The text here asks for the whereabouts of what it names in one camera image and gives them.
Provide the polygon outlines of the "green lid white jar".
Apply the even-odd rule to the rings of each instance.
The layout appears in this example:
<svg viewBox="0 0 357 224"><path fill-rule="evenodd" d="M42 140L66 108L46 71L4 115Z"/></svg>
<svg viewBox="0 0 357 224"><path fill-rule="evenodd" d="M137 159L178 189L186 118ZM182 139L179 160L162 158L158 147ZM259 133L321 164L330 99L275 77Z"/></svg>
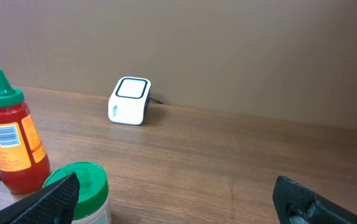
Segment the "green lid white jar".
<svg viewBox="0 0 357 224"><path fill-rule="evenodd" d="M51 173L43 186L75 173L79 183L79 200L74 213L74 224L112 224L109 187L105 169L94 162L74 162Z"/></svg>

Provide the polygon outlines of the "red sauce bottle green cap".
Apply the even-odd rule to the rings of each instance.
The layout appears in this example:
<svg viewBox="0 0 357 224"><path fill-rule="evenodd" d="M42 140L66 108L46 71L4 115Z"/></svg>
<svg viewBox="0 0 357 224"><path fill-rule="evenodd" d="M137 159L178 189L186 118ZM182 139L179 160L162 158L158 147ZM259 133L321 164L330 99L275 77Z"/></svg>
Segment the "red sauce bottle green cap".
<svg viewBox="0 0 357 224"><path fill-rule="evenodd" d="M12 194L42 188L50 175L44 143L24 99L0 68L0 179Z"/></svg>

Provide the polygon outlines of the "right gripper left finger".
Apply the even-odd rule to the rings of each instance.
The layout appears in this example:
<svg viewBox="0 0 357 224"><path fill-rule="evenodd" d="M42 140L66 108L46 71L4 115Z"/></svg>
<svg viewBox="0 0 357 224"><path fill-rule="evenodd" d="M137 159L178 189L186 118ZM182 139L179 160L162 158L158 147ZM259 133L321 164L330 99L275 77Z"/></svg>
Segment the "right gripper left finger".
<svg viewBox="0 0 357 224"><path fill-rule="evenodd" d="M0 210L0 224L71 224L79 190L80 183L73 172Z"/></svg>

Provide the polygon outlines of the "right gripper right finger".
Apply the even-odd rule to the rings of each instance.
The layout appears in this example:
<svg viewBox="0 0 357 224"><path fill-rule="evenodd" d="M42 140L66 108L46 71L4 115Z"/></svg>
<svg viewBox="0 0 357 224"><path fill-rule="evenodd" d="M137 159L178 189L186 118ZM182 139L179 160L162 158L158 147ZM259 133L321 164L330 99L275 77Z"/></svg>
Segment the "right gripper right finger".
<svg viewBox="0 0 357 224"><path fill-rule="evenodd" d="M272 200L280 223L357 224L357 214L286 176L277 177Z"/></svg>

